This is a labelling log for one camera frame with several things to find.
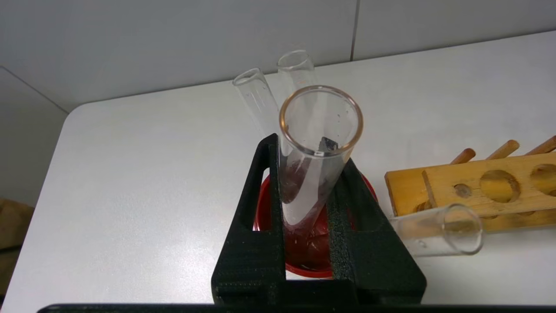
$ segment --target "red dish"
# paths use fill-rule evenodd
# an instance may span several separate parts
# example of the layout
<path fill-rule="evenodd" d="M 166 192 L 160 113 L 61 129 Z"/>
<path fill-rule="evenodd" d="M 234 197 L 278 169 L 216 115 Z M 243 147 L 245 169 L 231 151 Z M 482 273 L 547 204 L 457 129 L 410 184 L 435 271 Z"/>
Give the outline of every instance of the red dish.
<path fill-rule="evenodd" d="M 376 194 L 367 178 L 361 174 L 363 181 L 369 187 L 369 191 L 376 200 Z M 270 180 L 267 177 L 261 185 L 257 212 L 255 214 L 254 229 L 256 231 L 267 231 L 271 229 L 270 220 Z M 313 236 L 309 238 L 310 247 L 307 249 L 311 254 L 302 262 L 297 262 L 289 257 L 286 251 L 286 269 L 294 274 L 311 278 L 331 278 L 330 246 L 328 242 L 328 223 L 326 219 L 326 206 L 321 210 L 312 230 Z"/>

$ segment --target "white table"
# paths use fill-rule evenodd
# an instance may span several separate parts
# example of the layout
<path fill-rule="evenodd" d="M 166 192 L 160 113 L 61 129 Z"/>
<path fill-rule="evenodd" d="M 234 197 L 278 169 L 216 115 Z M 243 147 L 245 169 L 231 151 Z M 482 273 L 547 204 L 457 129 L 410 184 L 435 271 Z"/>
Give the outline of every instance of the white table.
<path fill-rule="evenodd" d="M 391 215 L 387 170 L 522 154 L 556 134 L 556 32 L 324 66 L 359 102 L 352 157 Z M 275 94 L 275 75 L 268 75 Z M 3 312 L 56 302 L 212 302 L 210 277 L 259 141 L 229 81 L 86 104 L 67 118 Z M 426 304 L 556 305 L 556 228 L 417 259 Z"/>

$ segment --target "wall tile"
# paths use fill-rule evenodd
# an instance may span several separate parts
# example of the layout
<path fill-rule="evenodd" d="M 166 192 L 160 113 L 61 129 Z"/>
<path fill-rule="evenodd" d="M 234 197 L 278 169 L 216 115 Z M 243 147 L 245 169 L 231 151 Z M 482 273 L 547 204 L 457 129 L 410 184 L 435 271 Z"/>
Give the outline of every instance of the wall tile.
<path fill-rule="evenodd" d="M 554 0 L 361 0 L 354 59 L 556 29 Z"/>
<path fill-rule="evenodd" d="M 0 197 L 37 204 L 66 115 L 0 67 Z"/>
<path fill-rule="evenodd" d="M 304 48 L 349 61 L 356 0 L 6 0 L 0 60 L 71 111 L 84 102 L 275 71 Z"/>

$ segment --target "glass test tube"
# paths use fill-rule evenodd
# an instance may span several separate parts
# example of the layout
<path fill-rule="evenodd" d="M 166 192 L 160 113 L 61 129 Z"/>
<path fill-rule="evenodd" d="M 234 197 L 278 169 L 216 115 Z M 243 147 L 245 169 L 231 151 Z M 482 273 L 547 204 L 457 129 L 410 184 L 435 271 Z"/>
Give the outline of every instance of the glass test tube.
<path fill-rule="evenodd" d="M 463 204 L 396 217 L 390 224 L 411 255 L 474 255 L 483 246 L 480 218 Z"/>
<path fill-rule="evenodd" d="M 363 115 L 345 92 L 308 86 L 280 111 L 279 181 L 286 251 L 307 236 L 363 132 Z"/>
<path fill-rule="evenodd" d="M 244 100 L 251 120 L 263 138 L 278 133 L 278 106 L 260 69 L 238 75 L 232 84 Z"/>
<path fill-rule="evenodd" d="M 305 50 L 284 54 L 278 60 L 277 66 L 288 96 L 303 87 L 317 85 L 315 66 L 311 56 Z"/>

